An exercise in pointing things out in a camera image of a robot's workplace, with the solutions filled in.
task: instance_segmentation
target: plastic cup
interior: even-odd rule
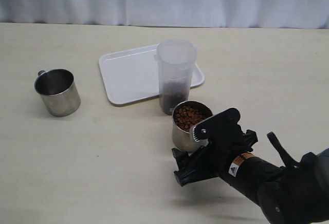
[[[155,58],[159,71],[159,101],[165,114],[188,100],[197,53],[194,46],[184,40],[162,42]]]

